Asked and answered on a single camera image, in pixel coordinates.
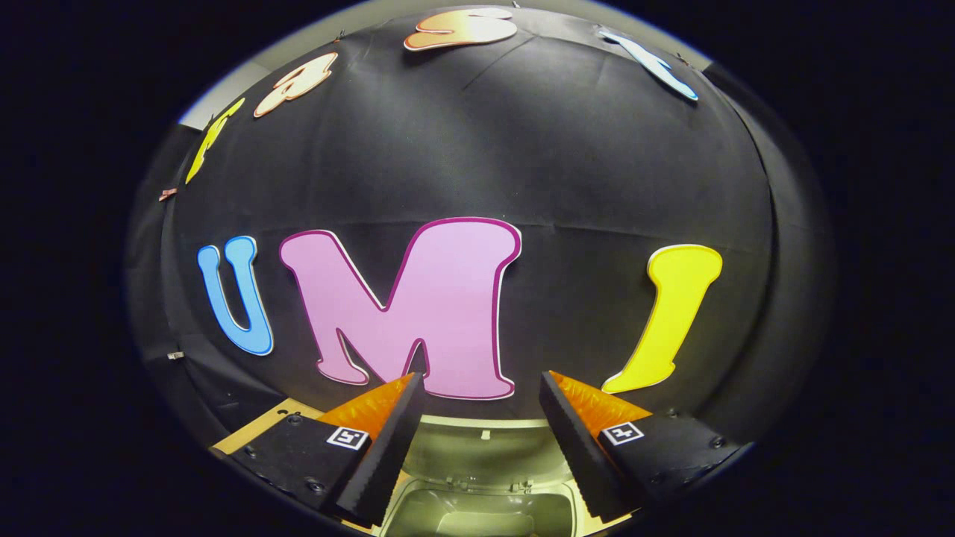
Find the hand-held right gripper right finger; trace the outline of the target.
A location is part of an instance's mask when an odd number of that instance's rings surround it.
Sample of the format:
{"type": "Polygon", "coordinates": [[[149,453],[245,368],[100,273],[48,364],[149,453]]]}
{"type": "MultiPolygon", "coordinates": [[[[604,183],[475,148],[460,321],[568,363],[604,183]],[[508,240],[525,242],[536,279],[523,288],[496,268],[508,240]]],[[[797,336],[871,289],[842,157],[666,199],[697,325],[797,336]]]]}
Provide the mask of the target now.
{"type": "Polygon", "coordinates": [[[753,448],[678,412],[654,414],[556,371],[539,404],[590,515],[611,522],[712,482],[753,448]]]}

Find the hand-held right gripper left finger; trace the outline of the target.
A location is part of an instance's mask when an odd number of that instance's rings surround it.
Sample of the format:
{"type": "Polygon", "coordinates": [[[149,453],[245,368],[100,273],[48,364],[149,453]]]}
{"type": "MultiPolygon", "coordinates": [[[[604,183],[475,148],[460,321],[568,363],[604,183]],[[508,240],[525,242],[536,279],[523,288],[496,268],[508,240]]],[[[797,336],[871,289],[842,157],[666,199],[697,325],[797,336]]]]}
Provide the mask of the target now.
{"type": "Polygon", "coordinates": [[[321,417],[287,411],[230,438],[230,465],[297,509],[381,526],[419,428],[423,375],[403,375],[321,417]]]}

